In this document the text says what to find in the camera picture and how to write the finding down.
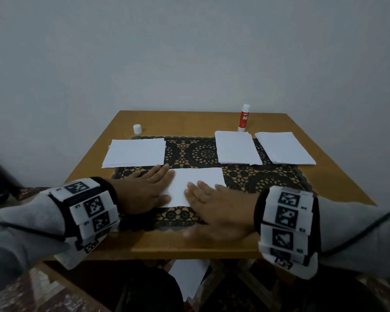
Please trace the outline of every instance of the hand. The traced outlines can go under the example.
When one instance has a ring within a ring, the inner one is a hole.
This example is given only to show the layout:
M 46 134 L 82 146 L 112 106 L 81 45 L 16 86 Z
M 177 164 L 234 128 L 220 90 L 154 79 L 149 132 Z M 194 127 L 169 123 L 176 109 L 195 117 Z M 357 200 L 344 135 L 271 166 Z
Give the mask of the hand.
M 117 193 L 119 211 L 145 213 L 170 202 L 170 196 L 160 195 L 175 176 L 175 171 L 169 171 L 169 168 L 169 164 L 156 165 L 142 177 L 139 177 L 141 171 L 138 171 L 123 179 L 107 179 Z
M 187 238 L 205 237 L 216 241 L 239 240 L 253 232 L 254 209 L 259 194 L 248 194 L 202 181 L 188 183 L 184 194 L 191 208 L 207 223 L 185 230 Z

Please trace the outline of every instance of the white cap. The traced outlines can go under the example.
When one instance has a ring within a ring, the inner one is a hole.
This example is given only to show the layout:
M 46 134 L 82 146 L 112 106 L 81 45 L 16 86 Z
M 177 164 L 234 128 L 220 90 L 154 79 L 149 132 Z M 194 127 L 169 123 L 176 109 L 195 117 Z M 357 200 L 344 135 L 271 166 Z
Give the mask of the white cap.
M 244 104 L 243 109 L 241 110 L 244 113 L 249 113 L 250 112 L 250 105 L 249 104 Z
M 134 125 L 133 131 L 136 135 L 140 135 L 142 133 L 142 126 L 141 125 Z

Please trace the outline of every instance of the wall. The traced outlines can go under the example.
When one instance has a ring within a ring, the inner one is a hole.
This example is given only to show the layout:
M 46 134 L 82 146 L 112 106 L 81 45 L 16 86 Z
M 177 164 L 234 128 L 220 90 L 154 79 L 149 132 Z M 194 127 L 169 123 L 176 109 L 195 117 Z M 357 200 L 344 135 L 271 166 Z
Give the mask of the wall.
M 390 204 L 390 0 L 0 0 L 0 163 L 68 176 L 118 110 L 285 112 Z

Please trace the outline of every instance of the black lace placemat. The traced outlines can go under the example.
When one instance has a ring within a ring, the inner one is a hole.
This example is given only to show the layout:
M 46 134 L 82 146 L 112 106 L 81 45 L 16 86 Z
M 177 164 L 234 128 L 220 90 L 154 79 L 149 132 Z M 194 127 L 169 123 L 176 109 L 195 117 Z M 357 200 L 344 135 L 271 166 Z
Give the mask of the black lace placemat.
M 172 168 L 221 167 L 224 180 L 230 189 L 259 193 L 273 185 L 311 191 L 311 186 L 296 166 L 273 164 L 257 139 L 255 146 L 263 165 L 220 164 L 214 137 L 133 137 L 165 138 L 165 164 Z M 148 171 L 152 166 L 118 167 L 112 178 L 124 178 L 139 170 Z M 157 208 L 141 215 L 121 215 L 120 230 L 180 230 L 202 220 L 188 207 Z

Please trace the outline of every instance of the gray sweatshirt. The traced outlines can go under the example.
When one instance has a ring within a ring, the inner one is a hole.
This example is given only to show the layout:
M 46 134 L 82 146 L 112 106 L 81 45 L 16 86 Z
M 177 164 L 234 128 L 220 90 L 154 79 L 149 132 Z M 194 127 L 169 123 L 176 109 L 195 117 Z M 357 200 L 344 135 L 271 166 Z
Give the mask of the gray sweatshirt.
M 389 209 L 361 203 L 336 203 L 319 197 L 322 251 L 349 240 Z M 30 203 L 0 209 L 0 221 L 62 236 L 65 223 L 58 207 L 45 195 Z M 31 269 L 44 257 L 65 252 L 65 242 L 16 229 L 0 227 L 0 289 Z M 330 257 L 324 265 L 381 276 L 390 281 L 390 219 L 349 248 Z

